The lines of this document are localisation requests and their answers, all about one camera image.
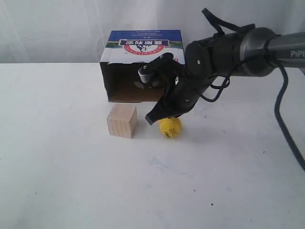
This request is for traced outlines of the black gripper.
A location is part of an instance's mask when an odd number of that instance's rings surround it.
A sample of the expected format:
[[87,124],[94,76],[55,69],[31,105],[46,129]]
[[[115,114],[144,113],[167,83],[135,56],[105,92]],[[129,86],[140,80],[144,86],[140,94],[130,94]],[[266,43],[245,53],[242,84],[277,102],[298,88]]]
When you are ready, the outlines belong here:
[[[244,76],[241,66],[240,45],[244,33],[215,34],[213,37],[193,41],[185,50],[185,66],[178,71],[179,82],[166,95],[162,95],[152,110],[145,116],[149,125],[172,117],[180,117],[193,109],[203,93],[213,85],[218,76],[225,82],[214,88],[218,90],[214,102],[229,84],[229,77]],[[164,88],[173,69],[173,54],[166,52],[138,70],[143,84],[153,89]]]

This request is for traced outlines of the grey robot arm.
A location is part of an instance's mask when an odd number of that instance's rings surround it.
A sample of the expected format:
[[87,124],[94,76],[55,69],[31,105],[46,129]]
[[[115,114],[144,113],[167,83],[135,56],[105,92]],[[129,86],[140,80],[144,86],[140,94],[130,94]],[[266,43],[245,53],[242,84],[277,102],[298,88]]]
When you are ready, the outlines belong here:
[[303,68],[305,35],[277,35],[265,27],[215,34],[188,44],[184,59],[180,64],[167,52],[138,70],[143,83],[158,77],[165,81],[163,95],[145,117],[149,124],[190,112],[219,76],[225,78],[217,87],[222,92],[231,76],[264,77],[279,67]]

